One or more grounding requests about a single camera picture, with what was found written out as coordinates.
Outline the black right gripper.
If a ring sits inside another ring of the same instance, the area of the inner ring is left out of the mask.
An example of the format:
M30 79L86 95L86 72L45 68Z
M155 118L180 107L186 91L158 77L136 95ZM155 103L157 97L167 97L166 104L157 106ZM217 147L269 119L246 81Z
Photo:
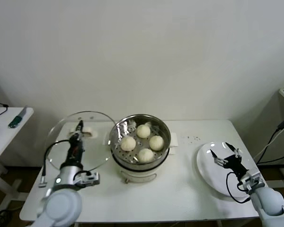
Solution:
M239 148L235 148L230 143L225 142L225 144L232 151L232 154L229 157L222 159L219 158L213 150L210 150L212 157L214 158L214 162L219 166L223 166L225 169L231 169L237 178L242 178L248 170L241 163L241 150Z

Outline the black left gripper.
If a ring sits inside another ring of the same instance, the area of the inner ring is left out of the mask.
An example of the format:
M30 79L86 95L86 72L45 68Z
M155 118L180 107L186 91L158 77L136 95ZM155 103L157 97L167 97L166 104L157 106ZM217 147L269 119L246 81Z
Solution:
M82 136L84 129L84 122L79 121L75 128L74 135L69 139L70 147L67 152L67 157L64 162L65 166L82 166L82 155L85 151L83 147Z

